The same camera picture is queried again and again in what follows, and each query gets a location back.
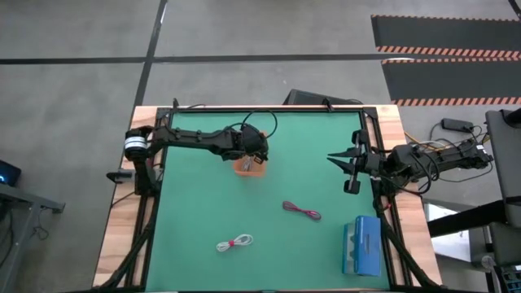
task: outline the orange cup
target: orange cup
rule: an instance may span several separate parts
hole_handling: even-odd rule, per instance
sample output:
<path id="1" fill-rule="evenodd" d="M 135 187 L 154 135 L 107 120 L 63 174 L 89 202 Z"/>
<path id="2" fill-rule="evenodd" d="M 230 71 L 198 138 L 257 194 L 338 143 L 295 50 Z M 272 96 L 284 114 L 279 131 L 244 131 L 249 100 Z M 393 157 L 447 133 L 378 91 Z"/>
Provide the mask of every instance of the orange cup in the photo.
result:
<path id="1" fill-rule="evenodd" d="M 236 160 L 234 162 L 235 173 L 239 176 L 263 177 L 266 172 L 266 164 L 268 161 L 264 161 L 262 164 L 259 164 L 254 159 L 255 156 L 245 155 L 242 159 Z M 248 164 L 248 160 L 250 160 L 250 167 L 248 170 L 244 170 L 243 167 Z"/>

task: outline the concrete floor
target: concrete floor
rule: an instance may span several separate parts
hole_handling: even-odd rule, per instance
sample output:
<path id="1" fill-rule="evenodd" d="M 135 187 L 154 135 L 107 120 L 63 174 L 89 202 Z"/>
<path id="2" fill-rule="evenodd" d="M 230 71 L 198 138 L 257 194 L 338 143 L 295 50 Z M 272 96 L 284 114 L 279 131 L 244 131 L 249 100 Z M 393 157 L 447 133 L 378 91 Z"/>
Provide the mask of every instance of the concrete floor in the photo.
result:
<path id="1" fill-rule="evenodd" d="M 159 0 L 0 2 L 0 58 L 144 56 Z M 171 0 L 156 56 L 375 53 L 371 14 L 514 19 L 506 0 Z M 24 170 L 23 189 L 67 202 L 42 214 L 50 231 L 33 241 L 17 292 L 90 287 L 142 65 L 0 66 L 0 158 Z M 157 64 L 145 105 L 279 104 L 291 88 L 390 103 L 377 61 Z M 404 107 L 418 138 L 442 117 L 476 124 L 497 106 Z M 436 132 L 439 137 L 457 134 Z M 480 171 L 453 171 L 467 177 Z M 437 182 L 428 198 L 470 205 L 499 198 L 495 173 Z M 484 276 L 440 260 L 444 283 L 485 291 Z"/>

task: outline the red cable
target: red cable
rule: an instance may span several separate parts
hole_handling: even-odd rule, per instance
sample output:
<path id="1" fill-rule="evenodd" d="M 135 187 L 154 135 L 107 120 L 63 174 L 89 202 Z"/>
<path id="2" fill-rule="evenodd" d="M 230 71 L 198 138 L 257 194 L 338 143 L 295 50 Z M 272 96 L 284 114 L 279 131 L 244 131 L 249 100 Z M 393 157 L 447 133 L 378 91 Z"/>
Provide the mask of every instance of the red cable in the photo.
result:
<path id="1" fill-rule="evenodd" d="M 287 211 L 303 212 L 304 214 L 306 214 L 306 216 L 309 216 L 312 220 L 315 220 L 315 221 L 320 221 L 320 219 L 322 219 L 322 216 L 320 215 L 320 213 L 318 213 L 316 211 L 312 211 L 312 210 L 304 210 L 304 209 L 298 208 L 293 203 L 288 202 L 288 201 L 282 202 L 282 208 Z"/>

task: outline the green table surface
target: green table surface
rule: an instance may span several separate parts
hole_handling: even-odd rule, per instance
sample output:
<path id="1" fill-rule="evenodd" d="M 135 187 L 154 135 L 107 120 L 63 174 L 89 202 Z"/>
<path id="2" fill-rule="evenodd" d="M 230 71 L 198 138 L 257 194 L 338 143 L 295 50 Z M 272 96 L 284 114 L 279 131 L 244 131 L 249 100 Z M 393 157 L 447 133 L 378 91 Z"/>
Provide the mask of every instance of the green table surface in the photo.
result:
<path id="1" fill-rule="evenodd" d="M 173 125 L 212 132 L 245 113 L 180 113 Z M 351 147 L 361 128 L 356 112 L 278 113 L 264 177 L 240 177 L 233 162 L 208 151 L 170 147 L 160 196 L 147 291 L 388 289 L 380 277 L 342 274 L 343 227 L 375 216 L 370 180 L 358 195 L 343 192 L 347 176 L 326 155 Z M 273 117 L 248 123 L 271 132 Z M 282 209 L 289 200 L 322 214 L 315 222 Z M 218 252 L 240 234 L 254 241 Z"/>

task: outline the electronic device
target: electronic device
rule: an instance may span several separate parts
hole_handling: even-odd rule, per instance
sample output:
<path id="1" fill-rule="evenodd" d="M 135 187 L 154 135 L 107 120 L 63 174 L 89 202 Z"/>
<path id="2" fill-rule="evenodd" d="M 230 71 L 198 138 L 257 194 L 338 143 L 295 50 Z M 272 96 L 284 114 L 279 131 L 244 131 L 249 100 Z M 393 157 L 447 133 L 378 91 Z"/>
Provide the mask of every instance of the electronic device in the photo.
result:
<path id="1" fill-rule="evenodd" d="M 21 173 L 20 168 L 0 160 L 0 184 L 15 186 Z"/>

